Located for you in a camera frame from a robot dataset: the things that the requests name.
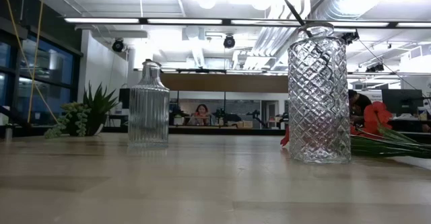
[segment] glass vase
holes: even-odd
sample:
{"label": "glass vase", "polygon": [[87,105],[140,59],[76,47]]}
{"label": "glass vase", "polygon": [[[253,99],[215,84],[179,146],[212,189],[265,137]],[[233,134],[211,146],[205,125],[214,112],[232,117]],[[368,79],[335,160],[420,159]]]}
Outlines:
{"label": "glass vase", "polygon": [[289,152],[314,163],[350,161],[345,42],[328,23],[306,24],[289,48]]}
{"label": "glass vase", "polygon": [[147,59],[142,65],[142,80],[130,89],[129,146],[167,147],[169,89],[158,63]]}

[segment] table surface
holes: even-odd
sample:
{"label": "table surface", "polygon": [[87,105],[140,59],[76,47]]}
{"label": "table surface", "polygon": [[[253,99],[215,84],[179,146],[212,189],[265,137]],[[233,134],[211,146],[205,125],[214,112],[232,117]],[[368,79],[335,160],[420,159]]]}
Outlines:
{"label": "table surface", "polygon": [[303,164],[281,137],[127,135],[0,144],[0,223],[430,223],[430,171],[388,159]]}

